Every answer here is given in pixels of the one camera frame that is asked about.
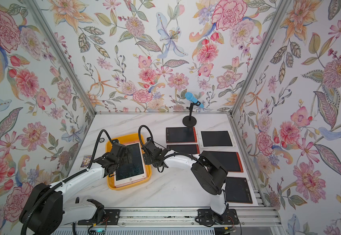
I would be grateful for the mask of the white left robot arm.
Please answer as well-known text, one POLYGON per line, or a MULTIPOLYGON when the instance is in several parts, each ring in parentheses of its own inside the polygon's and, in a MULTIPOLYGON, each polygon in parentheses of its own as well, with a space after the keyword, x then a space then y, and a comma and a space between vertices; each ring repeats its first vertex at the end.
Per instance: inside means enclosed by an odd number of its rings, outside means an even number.
POLYGON ((132 156, 127 146, 115 143, 110 152, 91 162, 99 167, 85 168, 64 180, 50 185, 40 183, 33 188, 20 214, 22 235, 28 229, 37 235, 50 235, 62 225, 80 220, 97 225, 106 218, 104 205, 95 199, 69 205, 66 202, 82 189, 131 163, 132 156))

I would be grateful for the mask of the red writing tablet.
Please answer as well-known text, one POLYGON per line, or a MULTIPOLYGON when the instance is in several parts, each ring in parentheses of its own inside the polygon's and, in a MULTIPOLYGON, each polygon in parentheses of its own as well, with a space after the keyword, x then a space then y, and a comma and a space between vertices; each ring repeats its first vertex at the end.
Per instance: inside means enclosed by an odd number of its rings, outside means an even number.
POLYGON ((228 172, 244 172, 238 152, 216 151, 213 152, 213 155, 228 172))
POLYGON ((225 193, 227 202, 252 204, 248 181, 243 177, 227 177, 225 193))
POLYGON ((174 150, 175 152, 181 152, 186 154, 200 154, 200 148, 197 144, 190 145, 167 145, 168 149, 174 150))
POLYGON ((194 127, 167 127, 166 143, 196 143, 197 133, 194 127))

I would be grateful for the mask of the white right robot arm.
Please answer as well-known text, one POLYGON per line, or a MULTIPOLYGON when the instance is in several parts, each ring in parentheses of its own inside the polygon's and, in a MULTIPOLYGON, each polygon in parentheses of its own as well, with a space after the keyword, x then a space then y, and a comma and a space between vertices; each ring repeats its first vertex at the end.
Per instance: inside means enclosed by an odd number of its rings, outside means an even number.
POLYGON ((153 140, 146 144, 140 141, 144 151, 144 162, 155 168, 179 168, 190 170, 200 186, 210 194, 210 208, 199 209, 195 222, 199 225, 239 225, 237 213, 229 208, 225 186, 228 172, 225 167, 209 152, 199 155, 161 149, 153 140))

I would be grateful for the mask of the pink writing tablet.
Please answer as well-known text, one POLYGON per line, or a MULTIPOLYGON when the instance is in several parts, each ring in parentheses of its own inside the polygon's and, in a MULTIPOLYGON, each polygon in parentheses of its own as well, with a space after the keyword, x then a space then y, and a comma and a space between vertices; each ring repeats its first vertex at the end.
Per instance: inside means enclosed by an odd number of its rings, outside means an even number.
POLYGON ((114 176, 114 185, 116 188, 139 183, 148 178, 140 143, 133 142, 127 145, 127 147, 131 154, 131 163, 125 164, 116 170, 114 176))

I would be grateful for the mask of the white writing tablet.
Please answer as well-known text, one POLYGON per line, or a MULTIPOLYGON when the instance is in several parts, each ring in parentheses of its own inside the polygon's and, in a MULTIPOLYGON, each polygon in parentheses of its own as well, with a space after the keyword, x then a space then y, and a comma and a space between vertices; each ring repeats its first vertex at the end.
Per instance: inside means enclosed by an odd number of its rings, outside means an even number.
POLYGON ((235 147, 235 143, 228 131, 201 131, 204 147, 235 147))

